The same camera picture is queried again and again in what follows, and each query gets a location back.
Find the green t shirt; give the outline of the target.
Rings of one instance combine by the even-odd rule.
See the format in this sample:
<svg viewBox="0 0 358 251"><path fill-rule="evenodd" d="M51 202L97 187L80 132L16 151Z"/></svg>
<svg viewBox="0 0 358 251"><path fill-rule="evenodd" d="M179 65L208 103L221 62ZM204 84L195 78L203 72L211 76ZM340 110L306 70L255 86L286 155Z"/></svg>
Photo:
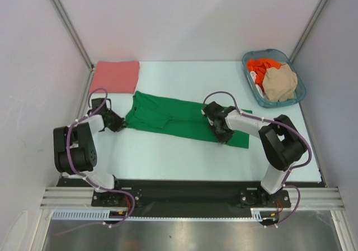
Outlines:
<svg viewBox="0 0 358 251"><path fill-rule="evenodd" d="M126 127L207 142L217 142L202 104L135 92L133 105L125 116Z"/></svg>

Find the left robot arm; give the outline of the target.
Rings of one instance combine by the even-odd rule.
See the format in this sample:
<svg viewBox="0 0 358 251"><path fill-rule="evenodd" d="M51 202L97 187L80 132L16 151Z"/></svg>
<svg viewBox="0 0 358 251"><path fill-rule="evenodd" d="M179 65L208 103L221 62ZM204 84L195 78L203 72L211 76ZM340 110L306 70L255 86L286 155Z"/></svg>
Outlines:
<svg viewBox="0 0 358 251"><path fill-rule="evenodd" d="M111 206L121 204L124 193L115 187L115 176L99 166L95 137L105 130L119 132L125 127L125 119L112 110L110 99L92 99L90 109L82 119L53 130L57 171L79 177L99 192L105 192L104 199Z"/></svg>

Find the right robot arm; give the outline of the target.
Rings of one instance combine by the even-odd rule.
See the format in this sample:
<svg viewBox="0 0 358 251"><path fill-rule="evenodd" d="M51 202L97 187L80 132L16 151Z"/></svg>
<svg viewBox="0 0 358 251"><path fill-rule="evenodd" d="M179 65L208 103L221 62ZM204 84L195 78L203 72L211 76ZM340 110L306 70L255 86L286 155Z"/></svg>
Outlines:
<svg viewBox="0 0 358 251"><path fill-rule="evenodd" d="M204 106L201 113L221 144L228 144L239 131L260 139L269 165L261 181L258 201L264 207L271 207L278 201L277 192L283 188L289 169L308 150L290 118L280 115L274 120L265 120L245 111L240 112L234 106L225 108L216 102Z"/></svg>

